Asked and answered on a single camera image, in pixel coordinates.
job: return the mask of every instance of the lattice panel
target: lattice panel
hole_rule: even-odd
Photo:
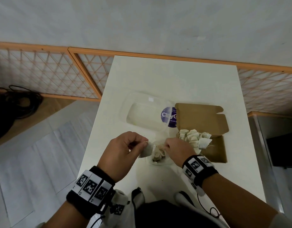
[[[292,74],[238,70],[246,111],[278,113],[292,101]]]
[[[103,93],[106,81],[113,62],[113,57],[105,57],[90,54],[78,54],[95,84]]]
[[[0,49],[0,87],[11,84],[45,94],[98,98],[65,53]]]

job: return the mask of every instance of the cardboard box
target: cardboard box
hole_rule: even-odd
[[[212,142],[201,154],[211,162],[227,163],[223,134],[229,131],[223,108],[216,105],[175,104],[178,130],[193,130],[210,133]]]

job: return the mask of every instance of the clear plastic lid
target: clear plastic lid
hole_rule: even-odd
[[[169,124],[173,106],[169,100],[132,92],[122,104],[119,119],[128,124],[161,132]]]

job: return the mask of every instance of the black wristband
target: black wristband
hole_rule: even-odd
[[[100,168],[93,166],[76,181],[66,200],[86,218],[104,214],[115,194],[115,182]]]
[[[196,185],[202,187],[204,179],[218,173],[213,164],[202,155],[192,155],[183,163],[184,174]]]

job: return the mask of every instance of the purple sticker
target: purple sticker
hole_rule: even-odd
[[[166,114],[169,114],[169,107],[166,107],[161,113],[162,122],[168,122],[168,117]],[[171,118],[169,121],[168,127],[175,128],[177,127],[177,110],[173,107],[171,112]]]

